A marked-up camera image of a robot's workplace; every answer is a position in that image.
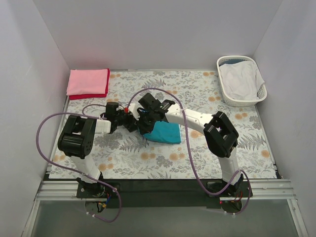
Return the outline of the teal t shirt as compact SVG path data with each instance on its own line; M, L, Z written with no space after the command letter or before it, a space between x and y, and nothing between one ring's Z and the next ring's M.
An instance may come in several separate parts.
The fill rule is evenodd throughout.
M157 121L152 132L144 134L143 137L153 142L180 144L180 126L176 123Z

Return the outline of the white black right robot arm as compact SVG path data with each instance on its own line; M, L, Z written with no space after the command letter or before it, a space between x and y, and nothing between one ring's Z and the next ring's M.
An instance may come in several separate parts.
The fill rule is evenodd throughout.
M225 192L229 196L235 196L241 191L243 173L237 161L239 134L224 112L205 114L184 109L179 99L160 102L150 93L146 93L138 102L141 105L137 109L141 133L150 133L156 122L164 121L182 125L185 130L192 129L205 136L209 150L219 160L223 184L215 193L201 185L208 195L219 196Z

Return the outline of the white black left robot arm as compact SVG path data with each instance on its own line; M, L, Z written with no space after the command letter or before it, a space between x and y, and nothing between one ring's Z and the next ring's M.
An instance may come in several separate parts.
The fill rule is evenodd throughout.
M105 185L99 180L102 173L90 155L95 134L111 134L117 127L124 126L128 131L137 129L136 119L127 108L117 102L109 102L99 118L83 118L70 115L58 139L58 149L75 164L81 172L77 182L92 197L102 197Z

